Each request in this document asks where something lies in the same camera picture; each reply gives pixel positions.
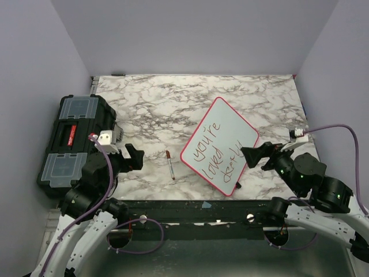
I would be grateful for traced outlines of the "pink framed whiteboard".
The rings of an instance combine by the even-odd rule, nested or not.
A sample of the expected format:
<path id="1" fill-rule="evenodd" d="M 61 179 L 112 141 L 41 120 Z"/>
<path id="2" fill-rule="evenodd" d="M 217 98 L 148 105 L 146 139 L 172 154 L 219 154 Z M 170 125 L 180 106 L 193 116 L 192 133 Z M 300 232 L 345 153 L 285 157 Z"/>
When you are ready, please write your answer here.
<path id="1" fill-rule="evenodd" d="M 247 164 L 242 147 L 255 147 L 258 131 L 217 97 L 180 153 L 181 161 L 225 196 L 236 189 Z"/>

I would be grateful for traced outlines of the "white marker pen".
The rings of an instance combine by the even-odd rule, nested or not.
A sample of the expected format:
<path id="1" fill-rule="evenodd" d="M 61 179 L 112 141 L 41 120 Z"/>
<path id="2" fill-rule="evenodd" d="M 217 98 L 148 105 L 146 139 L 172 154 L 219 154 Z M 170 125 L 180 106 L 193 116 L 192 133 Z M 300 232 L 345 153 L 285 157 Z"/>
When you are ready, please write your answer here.
<path id="1" fill-rule="evenodd" d="M 174 173 L 174 168 L 172 166 L 171 158 L 168 158 L 167 160 L 168 160 L 168 165 L 170 168 L 171 178 L 175 180 L 175 173 Z"/>

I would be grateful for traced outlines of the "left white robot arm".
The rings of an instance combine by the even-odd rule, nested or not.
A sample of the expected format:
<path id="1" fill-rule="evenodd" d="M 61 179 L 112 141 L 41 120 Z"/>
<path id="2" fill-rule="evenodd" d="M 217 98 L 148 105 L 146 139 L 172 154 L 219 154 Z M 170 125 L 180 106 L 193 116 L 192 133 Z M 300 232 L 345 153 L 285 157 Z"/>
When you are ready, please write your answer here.
<path id="1" fill-rule="evenodd" d="M 118 174 L 142 169 L 144 151 L 132 144 L 125 147 L 129 158 L 124 158 L 121 151 L 88 156 L 81 178 L 61 202 L 50 245 L 30 276 L 77 276 L 107 234 L 127 223 L 127 205 L 108 196 Z"/>

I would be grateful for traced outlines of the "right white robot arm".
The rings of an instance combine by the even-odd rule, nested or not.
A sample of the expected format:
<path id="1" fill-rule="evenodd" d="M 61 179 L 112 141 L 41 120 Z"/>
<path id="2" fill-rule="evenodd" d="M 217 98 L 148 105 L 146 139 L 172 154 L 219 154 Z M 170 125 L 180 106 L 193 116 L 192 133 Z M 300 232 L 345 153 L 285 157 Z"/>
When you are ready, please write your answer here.
<path id="1" fill-rule="evenodd" d="M 266 221 L 272 226 L 286 223 L 329 237 L 344 245 L 357 259 L 368 262 L 368 218 L 364 208 L 346 184 L 325 174 L 324 163 L 309 153 L 292 158 L 300 146 L 297 142 L 266 142 L 257 148 L 241 149 L 249 168 L 267 158 L 261 169 L 274 170 L 296 197 L 308 197 L 308 203 L 319 211 L 314 213 L 290 200 L 273 197 L 265 212 Z"/>

